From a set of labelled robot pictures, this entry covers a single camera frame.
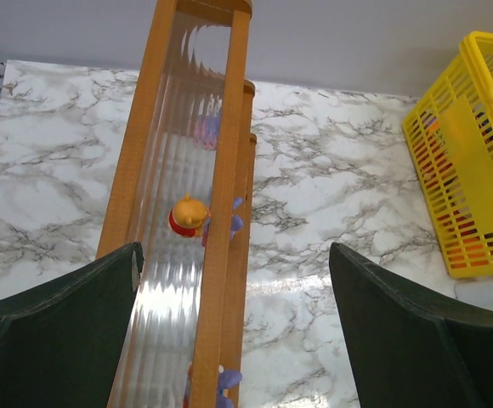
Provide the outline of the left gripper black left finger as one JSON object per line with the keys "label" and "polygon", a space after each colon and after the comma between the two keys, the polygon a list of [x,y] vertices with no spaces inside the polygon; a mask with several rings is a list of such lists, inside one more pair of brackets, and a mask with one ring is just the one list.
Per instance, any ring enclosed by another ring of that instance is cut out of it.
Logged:
{"label": "left gripper black left finger", "polygon": [[144,265],[128,243],[0,300],[0,407],[104,407]]}

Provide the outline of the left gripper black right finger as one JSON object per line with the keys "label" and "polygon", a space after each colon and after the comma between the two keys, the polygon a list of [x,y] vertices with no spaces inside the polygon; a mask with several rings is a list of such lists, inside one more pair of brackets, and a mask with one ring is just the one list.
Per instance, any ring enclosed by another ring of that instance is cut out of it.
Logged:
{"label": "left gripper black right finger", "polygon": [[493,311],[332,243],[331,284],[360,405],[493,407]]}

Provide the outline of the orange bear toy back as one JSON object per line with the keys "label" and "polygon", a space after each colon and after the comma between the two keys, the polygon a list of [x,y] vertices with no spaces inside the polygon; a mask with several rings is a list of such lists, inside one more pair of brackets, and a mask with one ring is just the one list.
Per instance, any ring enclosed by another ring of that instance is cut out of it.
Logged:
{"label": "orange bear toy back", "polygon": [[204,224],[210,217],[210,210],[202,201],[185,194],[170,210],[168,225],[181,237],[197,238],[202,236]]}

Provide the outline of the purple donkey red base toy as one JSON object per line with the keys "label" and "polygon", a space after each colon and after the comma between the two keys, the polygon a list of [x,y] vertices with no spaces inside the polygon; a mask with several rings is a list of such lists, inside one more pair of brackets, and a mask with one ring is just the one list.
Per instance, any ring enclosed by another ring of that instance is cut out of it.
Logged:
{"label": "purple donkey red base toy", "polygon": [[[230,224],[230,231],[229,231],[229,239],[232,240],[235,234],[239,231],[242,230],[243,228],[243,219],[235,214],[235,211],[242,205],[243,199],[241,197],[236,197],[233,200],[233,206],[232,206],[232,217],[231,217],[231,224]],[[203,234],[201,236],[201,245],[203,247],[207,246],[207,238],[208,238],[208,231],[209,231],[209,225],[210,225],[210,220],[208,219],[203,228]]]}

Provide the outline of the yellow plastic basket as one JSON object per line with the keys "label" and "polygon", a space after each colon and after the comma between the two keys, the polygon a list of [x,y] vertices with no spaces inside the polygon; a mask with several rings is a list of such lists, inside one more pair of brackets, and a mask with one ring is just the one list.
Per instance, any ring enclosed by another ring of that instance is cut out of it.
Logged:
{"label": "yellow plastic basket", "polygon": [[462,40],[402,129],[448,274],[493,275],[493,33]]}

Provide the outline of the brown tiered acrylic shelf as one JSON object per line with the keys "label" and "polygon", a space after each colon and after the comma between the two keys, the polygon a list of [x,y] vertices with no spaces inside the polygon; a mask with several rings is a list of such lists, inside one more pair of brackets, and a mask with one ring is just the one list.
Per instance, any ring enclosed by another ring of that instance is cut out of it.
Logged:
{"label": "brown tiered acrylic shelf", "polygon": [[160,1],[97,253],[138,242],[111,407],[214,407],[239,389],[256,88],[248,1]]}

